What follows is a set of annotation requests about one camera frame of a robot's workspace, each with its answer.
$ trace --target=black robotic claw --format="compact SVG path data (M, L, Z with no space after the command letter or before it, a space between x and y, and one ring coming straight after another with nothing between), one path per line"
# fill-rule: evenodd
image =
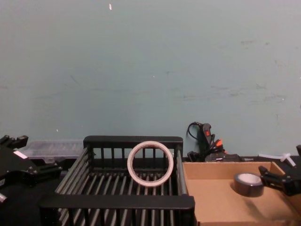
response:
M56 163L36 166L26 155L15 148L25 147L28 136L14 139L9 136L0 138L0 186L14 183L34 185L36 183L58 178L62 168Z
M297 146L299 155L301 146ZM288 196L301 193L301 174L298 168L292 168L290 174L278 175L268 171L267 168L260 166L260 178L264 186L282 191Z

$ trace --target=white tape roll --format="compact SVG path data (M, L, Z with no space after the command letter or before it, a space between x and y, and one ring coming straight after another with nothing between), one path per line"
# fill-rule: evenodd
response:
M166 174L163 177L161 177L160 179L154 180L154 181L142 180L134 172L134 169L133 169L134 156L137 154L137 152L140 149L143 149L143 148L161 149L166 154L167 159L168 159L168 169L167 169ZM171 155L169 149L165 145L163 145L159 142L156 142L156 141L145 141L145 142L142 142L142 143L136 145L132 149L130 154L128 155L128 159L127 159L127 170L129 172L129 174L131 175L131 177L133 178L134 181L136 181L138 184L145 186L145 187L157 187L157 186L160 186L161 184L163 184L170 177L170 175L173 171L173 168L174 168L174 160L173 160L173 156Z

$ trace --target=white label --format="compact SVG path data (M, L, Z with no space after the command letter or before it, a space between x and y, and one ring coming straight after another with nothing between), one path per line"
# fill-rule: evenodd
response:
M19 151L15 151L14 154L18 155L19 157L21 157L22 159L26 159L27 156Z
M0 186L4 185L4 183L5 183L5 179L0 180Z

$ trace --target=black equipment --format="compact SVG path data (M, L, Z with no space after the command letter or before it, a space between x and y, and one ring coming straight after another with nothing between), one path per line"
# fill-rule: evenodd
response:
M297 146L299 156L301 156L301 145ZM293 167L284 175L274 174L268 171L267 168L260 166L260 178L264 186L282 191L288 196L301 194L301 170Z
M36 166L26 155L14 150L25 147L27 141L28 136L0 138L0 187L14 183L32 186L60 176L62 168L56 163Z
M191 134L190 128L197 127L198 134L195 137ZM215 134L211 134L211 125L209 123L193 122L187 128L187 133L198 141L199 153L189 152L187 154L190 161L224 161L227 159L227 154L222 145L222 140L214 140Z

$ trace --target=black wire basket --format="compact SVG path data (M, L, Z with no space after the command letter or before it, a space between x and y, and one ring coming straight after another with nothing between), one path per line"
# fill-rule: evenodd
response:
M171 177L161 186L137 184L127 171L129 151L143 141L164 144L174 156ZM84 150L54 194L39 201L43 226L192 226L195 202L187 195L180 137L89 136ZM155 180L167 169L166 156L143 149L134 169Z

